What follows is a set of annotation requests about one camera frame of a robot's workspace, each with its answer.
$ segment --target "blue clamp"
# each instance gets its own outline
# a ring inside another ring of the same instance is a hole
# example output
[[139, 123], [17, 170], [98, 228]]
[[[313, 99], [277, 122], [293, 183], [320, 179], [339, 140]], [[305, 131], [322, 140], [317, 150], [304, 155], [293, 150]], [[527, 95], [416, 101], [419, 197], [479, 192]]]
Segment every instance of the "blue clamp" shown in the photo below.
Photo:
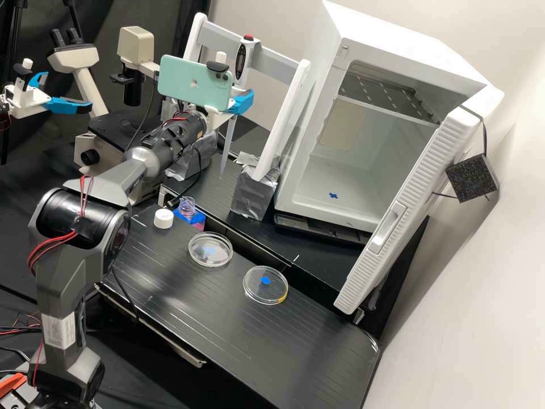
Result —
[[[34, 88], [40, 88], [40, 86], [45, 84], [47, 75], [47, 72], [40, 72], [33, 76], [28, 84]], [[66, 115], [87, 114], [93, 109], [93, 103], [90, 101], [84, 102], [63, 97], [51, 97], [51, 100], [43, 103], [42, 106], [54, 114]]]
[[233, 97], [234, 105], [226, 110], [230, 114], [242, 115], [245, 113], [254, 103], [254, 90], [247, 90], [244, 93]]

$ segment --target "microscope focus knob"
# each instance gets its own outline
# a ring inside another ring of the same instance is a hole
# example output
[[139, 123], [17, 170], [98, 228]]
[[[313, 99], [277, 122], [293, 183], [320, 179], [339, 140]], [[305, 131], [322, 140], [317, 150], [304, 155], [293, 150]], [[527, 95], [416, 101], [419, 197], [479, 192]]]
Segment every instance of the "microscope focus knob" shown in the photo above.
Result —
[[84, 165], [96, 165], [100, 161], [100, 155], [96, 149], [88, 149], [83, 151], [79, 156]]

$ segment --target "orange part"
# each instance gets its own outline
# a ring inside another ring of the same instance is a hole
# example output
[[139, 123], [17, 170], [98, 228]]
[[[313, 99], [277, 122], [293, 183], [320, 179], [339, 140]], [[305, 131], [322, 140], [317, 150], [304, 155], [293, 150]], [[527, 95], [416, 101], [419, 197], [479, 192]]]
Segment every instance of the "orange part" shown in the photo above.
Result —
[[0, 381], [0, 398], [3, 398], [9, 392], [17, 389], [27, 381], [27, 377], [23, 374], [15, 374], [9, 378]]

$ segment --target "mint green iphone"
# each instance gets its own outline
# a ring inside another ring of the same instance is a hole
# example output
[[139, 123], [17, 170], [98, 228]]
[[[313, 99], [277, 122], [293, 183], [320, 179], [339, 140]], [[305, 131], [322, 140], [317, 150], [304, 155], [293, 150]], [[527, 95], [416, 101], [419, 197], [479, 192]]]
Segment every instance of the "mint green iphone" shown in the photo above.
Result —
[[167, 97], [225, 111], [229, 107], [232, 85], [230, 71], [217, 73], [204, 64], [170, 55], [161, 58], [157, 91]]

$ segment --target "petri dish with agar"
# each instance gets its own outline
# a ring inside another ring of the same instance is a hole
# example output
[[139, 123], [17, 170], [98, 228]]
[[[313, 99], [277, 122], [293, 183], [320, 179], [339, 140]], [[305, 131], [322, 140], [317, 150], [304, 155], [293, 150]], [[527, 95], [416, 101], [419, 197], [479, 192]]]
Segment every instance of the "petri dish with agar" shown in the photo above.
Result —
[[227, 237], [217, 233], [196, 234], [187, 247], [191, 258], [205, 267], [221, 267], [233, 257], [233, 245]]
[[255, 266], [248, 270], [242, 285], [246, 294], [261, 304], [275, 305], [288, 295], [288, 281], [278, 270], [268, 266]]

